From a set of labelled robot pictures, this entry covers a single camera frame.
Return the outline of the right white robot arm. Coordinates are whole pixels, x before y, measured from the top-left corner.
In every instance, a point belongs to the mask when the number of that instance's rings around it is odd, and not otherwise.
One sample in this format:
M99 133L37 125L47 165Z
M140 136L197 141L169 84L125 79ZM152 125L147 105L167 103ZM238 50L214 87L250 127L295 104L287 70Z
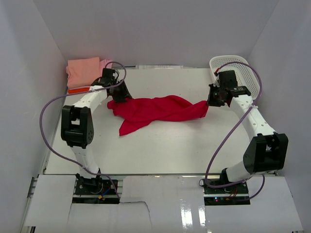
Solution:
M238 84L235 71L219 72L218 83L209 87L208 105L228 105L239 117L239 122L250 140L242 160L222 170L217 182L220 189L229 194L237 188L239 181L247 180L255 174L282 170L289 143L288 137L284 133L277 133L265 121L248 88Z

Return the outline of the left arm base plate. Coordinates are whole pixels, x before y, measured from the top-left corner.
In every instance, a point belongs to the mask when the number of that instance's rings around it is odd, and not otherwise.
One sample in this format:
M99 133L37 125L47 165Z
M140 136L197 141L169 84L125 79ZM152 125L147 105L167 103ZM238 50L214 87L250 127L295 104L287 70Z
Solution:
M76 204L119 204L118 180L76 180L72 203Z

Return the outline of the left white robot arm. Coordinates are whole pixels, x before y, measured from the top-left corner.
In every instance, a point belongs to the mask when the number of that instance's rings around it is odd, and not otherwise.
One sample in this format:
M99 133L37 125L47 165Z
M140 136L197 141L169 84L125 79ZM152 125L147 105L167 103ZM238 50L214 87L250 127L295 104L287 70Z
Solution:
M89 178L86 188L93 194L102 190L103 182L96 178L101 171L89 147L94 138L92 113L109 96L114 102L123 103L131 99L125 82L118 80L119 73L104 68L102 76L90 86L85 94L73 105L65 105L61 113L61 139L71 148L80 166L80 175Z

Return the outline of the red t shirt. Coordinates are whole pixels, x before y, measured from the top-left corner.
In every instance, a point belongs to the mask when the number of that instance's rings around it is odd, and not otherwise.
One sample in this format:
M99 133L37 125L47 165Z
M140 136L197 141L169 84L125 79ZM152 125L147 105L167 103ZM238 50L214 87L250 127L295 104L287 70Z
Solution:
M126 102L111 100L107 108L114 116L123 118L119 135L135 132L154 121L182 122L204 118L208 111L207 101L192 104L186 99L169 95L160 98L127 99Z

